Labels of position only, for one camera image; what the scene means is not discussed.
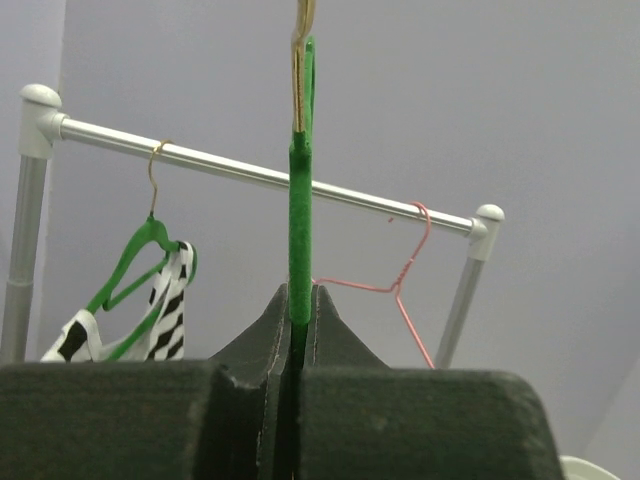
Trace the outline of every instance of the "white object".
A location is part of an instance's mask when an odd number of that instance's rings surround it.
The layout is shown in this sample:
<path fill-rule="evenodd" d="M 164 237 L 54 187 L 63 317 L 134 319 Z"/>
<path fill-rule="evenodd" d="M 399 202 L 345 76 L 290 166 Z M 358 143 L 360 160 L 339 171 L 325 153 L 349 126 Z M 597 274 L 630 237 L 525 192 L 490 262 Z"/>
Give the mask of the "white object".
<path fill-rule="evenodd" d="M 11 266 L 5 296 L 0 364 L 24 360 L 32 301 L 33 272 L 42 210 L 42 189 L 46 161 L 56 140 L 72 140 L 99 148 L 149 158 L 160 142 L 109 128 L 91 125 L 60 113 L 58 95 L 44 85 L 28 85 L 22 90 L 23 118 L 20 134 L 22 155 L 14 221 Z M 286 190 L 289 175 L 248 163 L 168 144 L 158 154 L 158 162 L 232 178 L 261 186 Z M 326 183 L 313 182 L 315 197 L 419 222 L 426 217 L 415 205 L 396 202 Z M 483 265 L 489 260 L 504 213 L 495 205 L 480 207 L 476 217 L 462 218 L 429 210 L 434 227 L 467 237 L 467 262 L 453 299 L 436 354 L 436 367 L 448 368 L 469 311 Z"/>
<path fill-rule="evenodd" d="M 581 458 L 561 456 L 560 463 L 567 480 L 620 480 L 604 468 Z"/>
<path fill-rule="evenodd" d="M 184 358 L 184 290 L 194 268 L 194 258 L 194 249 L 186 242 L 180 242 L 180 250 L 170 254 L 168 263 L 156 275 L 147 310 L 136 329 L 147 319 L 153 323 L 118 360 L 143 362 Z M 130 335 L 103 345 L 98 322 L 90 312 L 80 310 L 62 328 L 62 333 L 41 361 L 102 362 Z"/>

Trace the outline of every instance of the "white end cap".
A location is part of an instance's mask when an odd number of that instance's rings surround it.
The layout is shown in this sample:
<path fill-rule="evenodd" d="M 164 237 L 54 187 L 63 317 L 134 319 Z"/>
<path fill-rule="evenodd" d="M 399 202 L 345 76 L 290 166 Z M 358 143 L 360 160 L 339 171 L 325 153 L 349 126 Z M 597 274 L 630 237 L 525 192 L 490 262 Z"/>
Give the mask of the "white end cap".
<path fill-rule="evenodd" d="M 504 211 L 497 205 L 482 205 L 476 212 L 474 225 L 478 225 L 478 230 L 482 230 L 482 236 L 471 234 L 471 244 L 469 246 L 469 258 L 486 262 L 491 257 L 493 246 L 498 237 L 500 224 L 504 221 Z"/>
<path fill-rule="evenodd" d="M 66 115 L 58 112 L 62 100 L 58 93 L 46 85 L 31 84 L 20 90 L 22 97 L 22 119 L 18 151 L 20 155 L 49 159 L 53 155 L 53 140 L 56 136 L 50 127 L 59 128 Z"/>

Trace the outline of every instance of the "clothes rack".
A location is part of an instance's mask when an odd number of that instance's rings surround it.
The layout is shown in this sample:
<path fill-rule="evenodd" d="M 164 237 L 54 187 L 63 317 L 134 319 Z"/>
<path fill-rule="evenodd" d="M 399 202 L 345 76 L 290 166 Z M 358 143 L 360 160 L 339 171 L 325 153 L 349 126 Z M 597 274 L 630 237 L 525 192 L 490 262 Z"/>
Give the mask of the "clothes rack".
<path fill-rule="evenodd" d="M 158 140 L 71 119 L 60 111 L 60 96 L 47 86 L 27 85 L 20 95 L 20 177 L 0 340 L 0 364 L 21 362 L 25 357 L 47 161 L 53 156 L 54 143 L 71 140 L 144 158 L 148 158 L 159 143 Z M 286 173 L 174 144 L 164 146 L 156 161 L 281 190 L 286 190 L 289 184 Z M 326 183 L 313 182 L 313 195 L 399 219 L 426 221 L 414 205 Z M 467 260 L 435 358 L 436 367 L 448 368 L 504 213 L 495 205 L 483 205 L 470 218 L 432 210 L 429 210 L 429 215 L 434 227 L 469 239 Z"/>

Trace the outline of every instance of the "clothing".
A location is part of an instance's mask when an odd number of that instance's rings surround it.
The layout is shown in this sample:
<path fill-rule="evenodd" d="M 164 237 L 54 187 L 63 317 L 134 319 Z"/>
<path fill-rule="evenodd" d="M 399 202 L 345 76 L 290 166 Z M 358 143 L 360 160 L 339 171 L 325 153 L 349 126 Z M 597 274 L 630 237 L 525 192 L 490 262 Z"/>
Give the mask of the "clothing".
<path fill-rule="evenodd" d="M 118 360 L 181 360 L 184 357 L 184 291 L 195 268 L 196 252 L 187 242 L 169 254 L 164 268 L 155 276 L 147 310 L 132 332 L 103 345 L 98 322 L 87 310 L 80 310 L 44 354 L 41 362 L 102 362 L 113 360 L 136 331 L 142 334 Z"/>

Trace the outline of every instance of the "pink wire hanger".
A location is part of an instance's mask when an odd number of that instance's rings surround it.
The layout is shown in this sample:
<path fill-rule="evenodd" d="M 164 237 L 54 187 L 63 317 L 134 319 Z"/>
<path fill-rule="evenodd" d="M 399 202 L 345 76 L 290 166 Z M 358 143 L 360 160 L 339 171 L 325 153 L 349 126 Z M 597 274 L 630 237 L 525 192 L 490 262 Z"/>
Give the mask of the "pink wire hanger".
<path fill-rule="evenodd" d="M 424 346 L 424 343 L 420 339 L 420 335 L 418 334 L 416 327 L 413 325 L 413 322 L 411 321 L 411 318 L 407 313 L 407 309 L 404 307 L 404 304 L 402 303 L 402 298 L 400 297 L 404 278 L 407 276 L 407 273 L 409 272 L 409 269 L 413 265 L 413 262 L 415 261 L 416 257 L 420 253 L 420 250 L 422 250 L 422 247 L 424 246 L 425 242 L 429 238 L 429 233 L 431 233 L 431 217 L 429 216 L 429 211 L 427 210 L 427 207 L 425 207 L 424 205 L 418 202 L 413 202 L 412 205 L 415 205 L 416 207 L 418 207 L 418 209 L 424 214 L 425 218 L 427 219 L 427 227 L 425 229 L 424 235 L 422 236 L 422 239 L 420 240 L 420 243 L 418 243 L 418 246 L 413 251 L 413 254 L 411 255 L 411 257 L 409 257 L 409 261 L 407 261 L 405 266 L 400 271 L 400 274 L 395 279 L 395 281 L 391 284 L 390 287 L 380 288 L 380 287 L 374 287 L 371 285 L 365 285 L 362 283 L 345 282 L 343 280 L 336 280 L 335 278 L 319 278 L 317 280 L 313 280 L 313 283 L 316 285 L 320 283 L 334 283 L 336 285 L 344 285 L 346 287 L 359 288 L 361 290 L 368 290 L 370 292 L 376 292 L 376 293 L 391 293 L 395 290 L 396 304 L 398 305 L 398 309 L 400 309 L 402 318 L 404 318 L 404 321 L 407 324 L 407 327 L 409 327 L 409 331 L 411 332 L 413 339 L 418 344 L 420 353 L 422 353 L 422 356 L 427 362 L 427 365 L 429 365 L 429 367 L 431 368 L 435 368 L 435 366 L 433 365 L 433 362 L 431 361 L 431 357 L 429 356 L 429 352 L 427 351 L 427 349 Z"/>

